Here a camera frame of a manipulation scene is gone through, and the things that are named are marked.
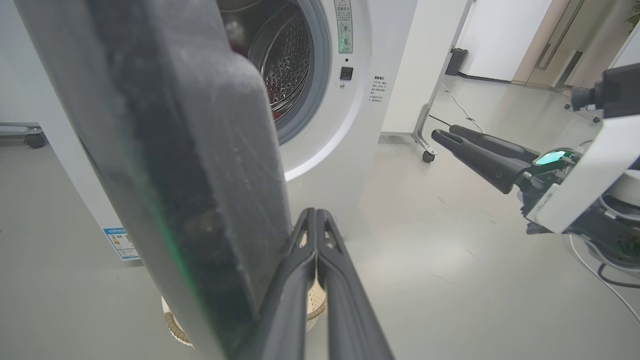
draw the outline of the front-loading washing machine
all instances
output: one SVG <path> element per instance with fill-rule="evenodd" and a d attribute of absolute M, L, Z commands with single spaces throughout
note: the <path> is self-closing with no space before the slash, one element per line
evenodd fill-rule
<path fill-rule="evenodd" d="M 294 218 L 307 207 L 328 209 L 348 234 L 416 4 L 218 0 L 231 48 L 264 80 Z M 22 70 L 46 77 L 42 69 Z M 131 243 L 122 240 L 126 230 L 51 86 L 40 91 L 50 100 L 44 106 L 51 116 L 37 121 L 69 178 L 118 254 L 138 258 Z"/>

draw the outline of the robotic arm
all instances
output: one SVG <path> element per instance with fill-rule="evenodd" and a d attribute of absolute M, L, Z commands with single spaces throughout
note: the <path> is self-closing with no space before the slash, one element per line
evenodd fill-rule
<path fill-rule="evenodd" d="M 576 234 L 596 258 L 640 274 L 640 64 L 609 69 L 592 89 L 576 88 L 572 107 L 604 110 L 588 150 L 543 155 L 461 126 L 431 137 L 507 194 L 520 188 L 527 234 Z"/>

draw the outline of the laundry basket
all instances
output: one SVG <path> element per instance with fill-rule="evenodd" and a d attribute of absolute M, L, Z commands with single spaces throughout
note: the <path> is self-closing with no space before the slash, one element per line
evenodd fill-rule
<path fill-rule="evenodd" d="M 173 337 L 179 342 L 192 347 L 193 345 L 189 341 L 187 334 L 185 334 L 180 323 L 173 316 L 173 313 L 171 312 L 169 305 L 164 301 L 164 298 L 162 298 L 162 309 L 164 311 L 164 320 L 166 321 L 167 327 L 169 327 L 171 335 L 173 335 Z M 318 316 L 323 313 L 325 309 L 326 293 L 318 283 L 316 276 L 314 284 L 311 286 L 307 297 L 307 332 L 309 332 L 309 330 L 311 330 L 311 328 L 316 324 Z"/>

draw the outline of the caster wheel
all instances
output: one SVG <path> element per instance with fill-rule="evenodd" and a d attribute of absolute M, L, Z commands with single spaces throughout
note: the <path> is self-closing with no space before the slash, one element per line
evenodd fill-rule
<path fill-rule="evenodd" d="M 428 151 L 425 151 L 425 152 L 423 152 L 423 153 L 422 153 L 422 160 L 423 160 L 425 163 L 430 163 L 430 162 L 432 162 L 433 160 L 435 160 L 435 158 L 436 158 L 436 156 L 435 156 L 434 154 L 431 154 L 431 153 L 430 153 L 430 152 L 428 152 Z"/>
<path fill-rule="evenodd" d="M 39 149 L 44 146 L 44 138 L 40 135 L 29 135 L 24 139 L 24 143 L 34 149 Z"/>

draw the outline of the floor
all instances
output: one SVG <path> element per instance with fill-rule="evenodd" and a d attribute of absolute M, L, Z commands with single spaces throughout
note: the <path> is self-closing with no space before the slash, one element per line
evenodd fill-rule
<path fill-rule="evenodd" d="M 559 94 L 445 84 L 488 133 L 532 149 L 575 147 L 600 126 Z M 431 114 L 473 126 L 442 91 Z M 412 141 L 381 137 L 348 239 L 396 359 L 637 359 L 640 325 L 567 239 L 525 235 L 515 193 L 432 146 L 425 164 Z M 0 168 L 3 359 L 198 358 L 169 335 L 144 267 L 118 260 L 50 147 L 0 142 Z M 623 294 L 640 309 L 637 290 Z M 321 315 L 307 359 L 327 358 L 326 326 Z"/>

